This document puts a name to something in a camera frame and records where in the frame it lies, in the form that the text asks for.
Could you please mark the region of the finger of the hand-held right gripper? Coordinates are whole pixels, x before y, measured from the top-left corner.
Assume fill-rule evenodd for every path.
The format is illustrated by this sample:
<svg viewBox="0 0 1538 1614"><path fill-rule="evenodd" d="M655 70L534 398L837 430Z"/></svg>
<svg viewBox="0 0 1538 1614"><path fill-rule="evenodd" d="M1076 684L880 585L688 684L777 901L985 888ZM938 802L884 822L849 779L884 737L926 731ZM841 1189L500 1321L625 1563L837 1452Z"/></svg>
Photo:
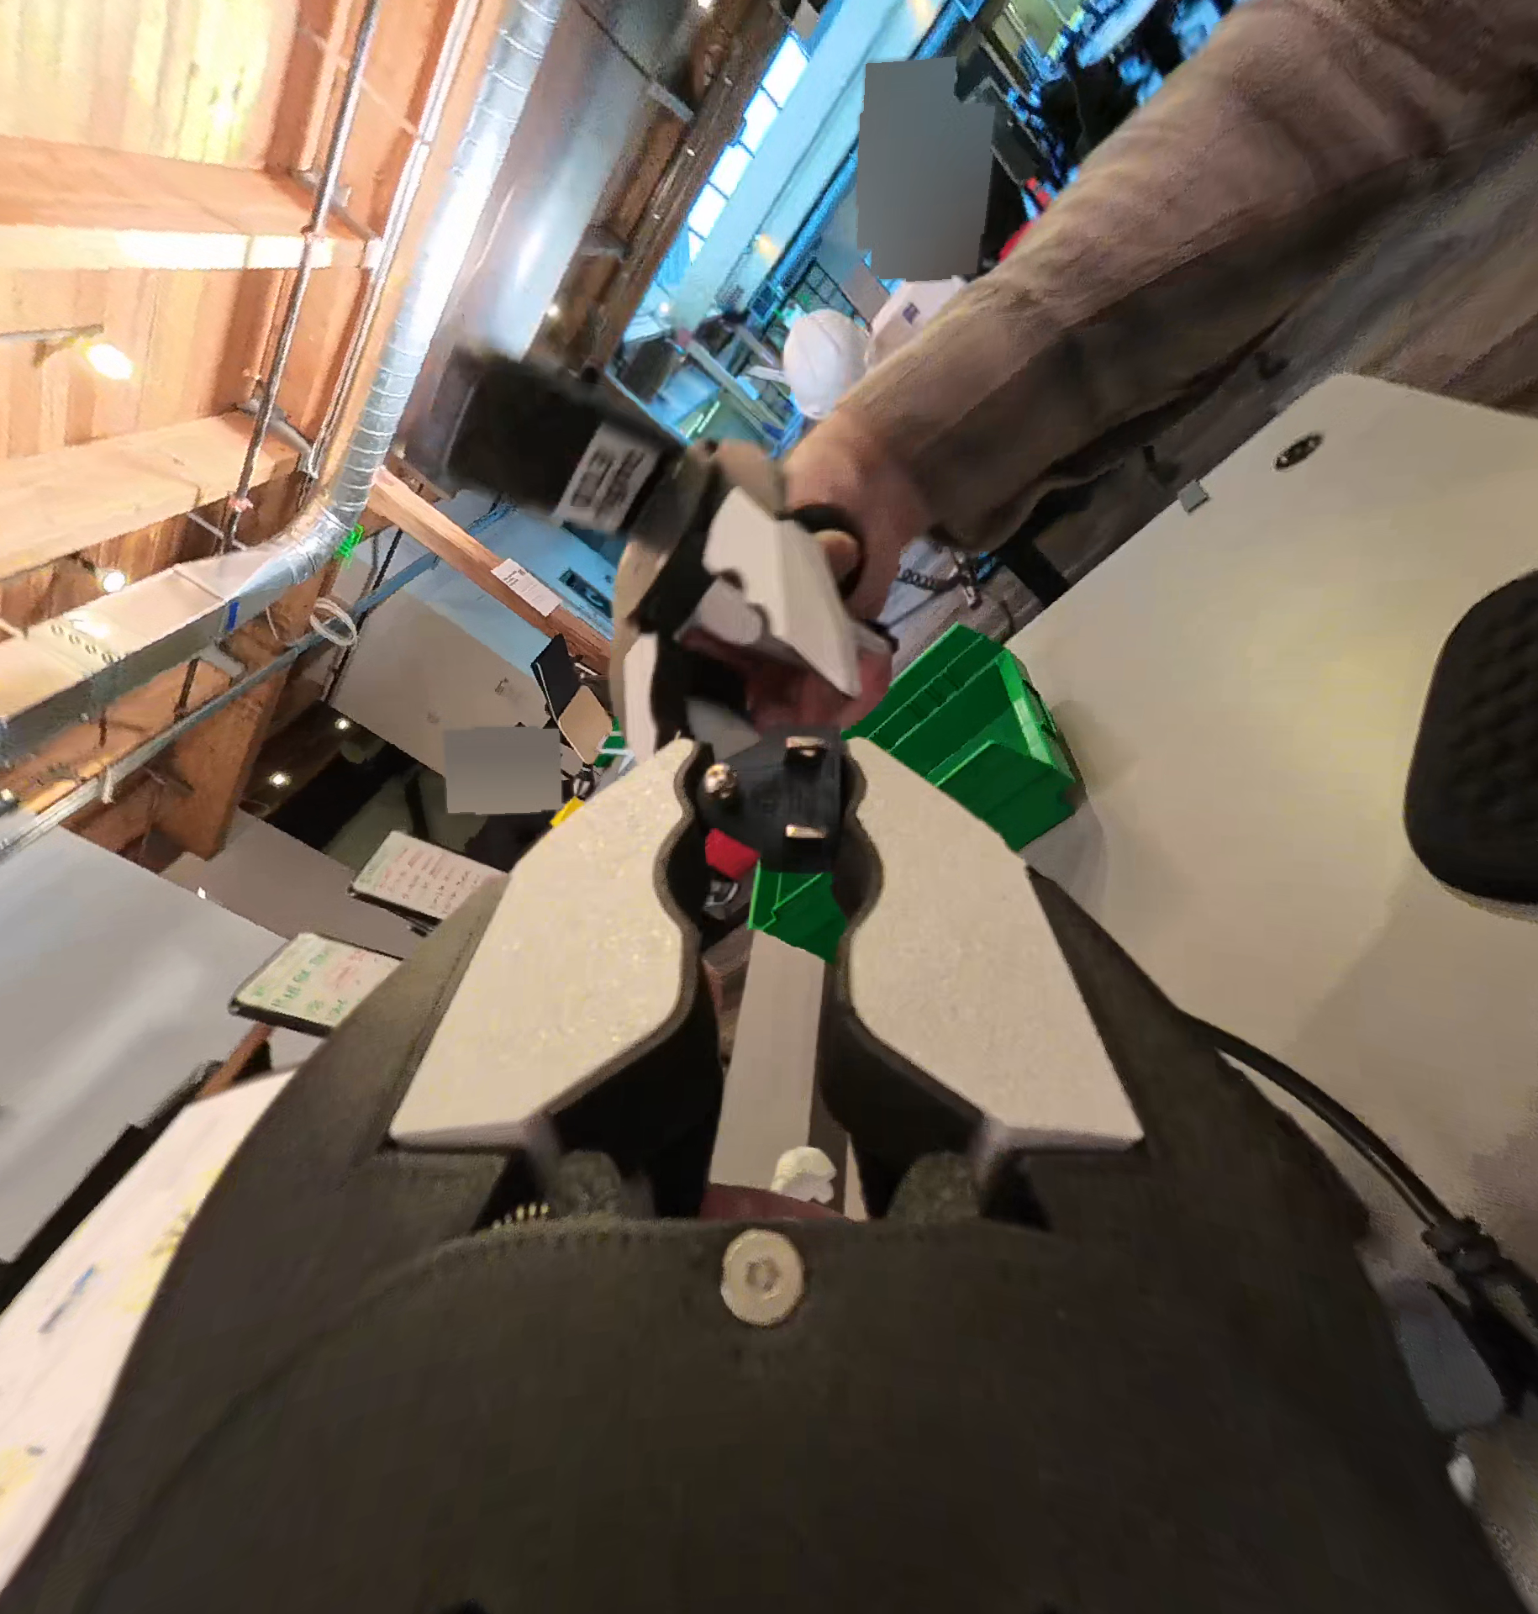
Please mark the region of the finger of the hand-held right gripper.
<svg viewBox="0 0 1538 1614"><path fill-rule="evenodd" d="M847 614L813 533L730 489L708 521L702 573L704 636L858 697L858 622Z"/></svg>
<svg viewBox="0 0 1538 1614"><path fill-rule="evenodd" d="M718 761L758 743L746 676L765 640L761 610L736 586L710 586L686 614L637 620L619 664L619 721L633 757L674 739L710 747Z"/></svg>

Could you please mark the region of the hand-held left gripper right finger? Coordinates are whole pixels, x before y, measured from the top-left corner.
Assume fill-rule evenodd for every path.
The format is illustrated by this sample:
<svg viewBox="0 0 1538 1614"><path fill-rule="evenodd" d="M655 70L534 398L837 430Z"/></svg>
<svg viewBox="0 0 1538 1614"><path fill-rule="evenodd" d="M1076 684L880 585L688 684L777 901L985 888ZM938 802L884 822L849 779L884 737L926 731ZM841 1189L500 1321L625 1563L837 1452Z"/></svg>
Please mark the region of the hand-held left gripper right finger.
<svg viewBox="0 0 1538 1614"><path fill-rule="evenodd" d="M1116 1157L1144 1125L1033 874L979 818L866 739L843 747L821 1000L821 1099L866 1214L924 1159L971 1204L1035 1155Z"/></svg>

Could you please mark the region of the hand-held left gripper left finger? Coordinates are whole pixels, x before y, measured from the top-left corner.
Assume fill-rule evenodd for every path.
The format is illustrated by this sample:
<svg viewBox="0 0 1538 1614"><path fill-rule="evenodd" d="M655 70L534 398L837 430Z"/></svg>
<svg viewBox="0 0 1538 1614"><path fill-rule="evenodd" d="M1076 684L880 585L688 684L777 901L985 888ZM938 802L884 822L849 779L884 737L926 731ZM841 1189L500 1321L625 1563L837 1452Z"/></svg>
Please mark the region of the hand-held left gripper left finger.
<svg viewBox="0 0 1538 1614"><path fill-rule="evenodd" d="M710 763L672 741L516 862L399 1099L395 1147L520 1155L542 1187L601 1155L659 1216L700 1210L724 1088L698 943Z"/></svg>

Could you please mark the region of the person's right forearm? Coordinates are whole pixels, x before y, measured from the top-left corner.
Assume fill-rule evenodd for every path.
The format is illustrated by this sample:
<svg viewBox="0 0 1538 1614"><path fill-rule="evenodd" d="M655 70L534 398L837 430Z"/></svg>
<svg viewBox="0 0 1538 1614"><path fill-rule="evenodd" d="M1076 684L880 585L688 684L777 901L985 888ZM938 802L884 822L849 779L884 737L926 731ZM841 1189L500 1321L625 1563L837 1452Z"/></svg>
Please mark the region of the person's right forearm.
<svg viewBox="0 0 1538 1614"><path fill-rule="evenodd" d="M1336 373L1538 418L1538 2L1241 4L835 414L1094 561Z"/></svg>

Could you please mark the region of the person's right hand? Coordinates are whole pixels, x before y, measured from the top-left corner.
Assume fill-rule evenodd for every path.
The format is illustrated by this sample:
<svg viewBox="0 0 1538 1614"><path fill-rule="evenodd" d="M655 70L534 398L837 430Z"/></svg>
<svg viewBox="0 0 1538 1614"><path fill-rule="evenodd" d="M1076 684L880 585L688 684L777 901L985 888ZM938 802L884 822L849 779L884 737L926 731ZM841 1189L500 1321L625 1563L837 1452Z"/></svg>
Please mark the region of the person's right hand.
<svg viewBox="0 0 1538 1614"><path fill-rule="evenodd" d="M817 424L779 468L785 511L821 521L847 614L876 620L904 549L932 523L918 487L853 410Z"/></svg>

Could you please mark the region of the whiteboard with handwriting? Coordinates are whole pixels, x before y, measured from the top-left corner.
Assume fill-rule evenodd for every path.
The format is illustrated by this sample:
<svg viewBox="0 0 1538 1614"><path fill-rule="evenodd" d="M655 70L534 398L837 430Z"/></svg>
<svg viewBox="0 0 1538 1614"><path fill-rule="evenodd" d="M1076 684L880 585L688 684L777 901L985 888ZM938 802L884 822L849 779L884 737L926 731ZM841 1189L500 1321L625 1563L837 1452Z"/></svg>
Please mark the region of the whiteboard with handwriting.
<svg viewBox="0 0 1538 1614"><path fill-rule="evenodd" d="M348 897L403 921L427 937L476 891L502 888L508 874L429 840L391 830L348 884Z"/></svg>
<svg viewBox="0 0 1538 1614"><path fill-rule="evenodd" d="M399 965L399 959L368 947L298 933L237 985L227 1012L277 1030L326 1038Z"/></svg>

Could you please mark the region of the white hard hat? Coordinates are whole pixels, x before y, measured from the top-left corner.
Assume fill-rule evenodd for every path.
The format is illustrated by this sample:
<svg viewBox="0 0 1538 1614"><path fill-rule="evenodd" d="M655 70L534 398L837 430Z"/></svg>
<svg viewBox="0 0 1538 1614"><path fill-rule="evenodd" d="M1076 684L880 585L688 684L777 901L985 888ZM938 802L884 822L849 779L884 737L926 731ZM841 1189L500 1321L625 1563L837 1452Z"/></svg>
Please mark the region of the white hard hat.
<svg viewBox="0 0 1538 1614"><path fill-rule="evenodd" d="M866 329L839 311L801 313L785 331L781 375L799 416L821 422L866 369Z"/></svg>

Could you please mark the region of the green plastic bin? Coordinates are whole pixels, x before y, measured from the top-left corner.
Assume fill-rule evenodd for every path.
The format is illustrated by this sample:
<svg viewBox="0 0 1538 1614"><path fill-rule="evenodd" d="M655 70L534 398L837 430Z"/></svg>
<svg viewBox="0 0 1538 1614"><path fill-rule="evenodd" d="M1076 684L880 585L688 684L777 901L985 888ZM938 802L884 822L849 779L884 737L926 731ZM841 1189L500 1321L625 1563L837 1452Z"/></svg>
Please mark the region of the green plastic bin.
<svg viewBox="0 0 1538 1614"><path fill-rule="evenodd" d="M1058 723L1021 662L950 626L843 733L920 775L1023 852L1074 814L1080 792Z"/></svg>

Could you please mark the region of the white product box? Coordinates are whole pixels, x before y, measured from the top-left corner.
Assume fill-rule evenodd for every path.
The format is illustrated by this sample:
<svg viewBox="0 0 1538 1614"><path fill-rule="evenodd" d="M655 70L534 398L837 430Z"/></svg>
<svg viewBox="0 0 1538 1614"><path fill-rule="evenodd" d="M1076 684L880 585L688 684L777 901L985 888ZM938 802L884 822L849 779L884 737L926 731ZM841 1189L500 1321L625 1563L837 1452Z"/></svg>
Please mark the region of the white product box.
<svg viewBox="0 0 1538 1614"><path fill-rule="evenodd" d="M870 373L914 341L965 285L959 276L904 282L868 325L864 369Z"/></svg>

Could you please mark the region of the grey board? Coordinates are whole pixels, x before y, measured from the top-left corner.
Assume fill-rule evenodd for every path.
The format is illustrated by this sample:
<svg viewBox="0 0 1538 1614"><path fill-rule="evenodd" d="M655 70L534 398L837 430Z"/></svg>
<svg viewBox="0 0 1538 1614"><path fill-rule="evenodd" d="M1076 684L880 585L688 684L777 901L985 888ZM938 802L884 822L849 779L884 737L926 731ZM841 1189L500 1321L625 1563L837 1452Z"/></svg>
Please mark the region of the grey board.
<svg viewBox="0 0 1538 1614"><path fill-rule="evenodd" d="M231 1052L275 933L63 830L0 864L0 1262Z"/></svg>

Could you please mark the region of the printed instruction sheet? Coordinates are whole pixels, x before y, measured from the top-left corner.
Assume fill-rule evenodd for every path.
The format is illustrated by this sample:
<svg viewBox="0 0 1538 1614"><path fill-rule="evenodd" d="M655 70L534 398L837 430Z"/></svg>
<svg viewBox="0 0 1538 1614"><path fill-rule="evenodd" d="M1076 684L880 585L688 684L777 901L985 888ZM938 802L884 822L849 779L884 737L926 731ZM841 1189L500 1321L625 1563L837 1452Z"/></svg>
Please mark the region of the printed instruction sheet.
<svg viewBox="0 0 1538 1614"><path fill-rule="evenodd" d="M0 1315L0 1594L85 1462L185 1230L290 1078L187 1103Z"/></svg>

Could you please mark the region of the spiral metal duct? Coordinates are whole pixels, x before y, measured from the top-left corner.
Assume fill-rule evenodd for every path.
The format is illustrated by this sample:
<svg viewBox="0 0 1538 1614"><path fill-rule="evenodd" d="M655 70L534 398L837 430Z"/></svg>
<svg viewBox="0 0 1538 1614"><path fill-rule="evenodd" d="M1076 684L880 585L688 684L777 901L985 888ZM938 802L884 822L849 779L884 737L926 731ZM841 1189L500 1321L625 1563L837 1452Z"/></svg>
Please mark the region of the spiral metal duct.
<svg viewBox="0 0 1538 1614"><path fill-rule="evenodd" d="M413 151L397 232L383 246L368 315L322 420L314 489L280 533L255 547L261 590L282 594L310 581L364 515L564 10L562 2L476 4L463 40L471 64L453 70L433 133Z"/></svg>

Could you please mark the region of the rectangular metal duct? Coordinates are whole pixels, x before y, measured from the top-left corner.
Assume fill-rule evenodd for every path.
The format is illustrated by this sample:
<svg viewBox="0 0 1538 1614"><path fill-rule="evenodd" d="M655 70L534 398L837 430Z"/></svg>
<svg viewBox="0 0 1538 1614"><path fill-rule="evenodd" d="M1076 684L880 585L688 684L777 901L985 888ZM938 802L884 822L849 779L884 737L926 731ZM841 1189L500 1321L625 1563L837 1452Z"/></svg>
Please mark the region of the rectangular metal duct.
<svg viewBox="0 0 1538 1614"><path fill-rule="evenodd" d="M314 577L334 537L182 563L0 642L0 763L92 721Z"/></svg>

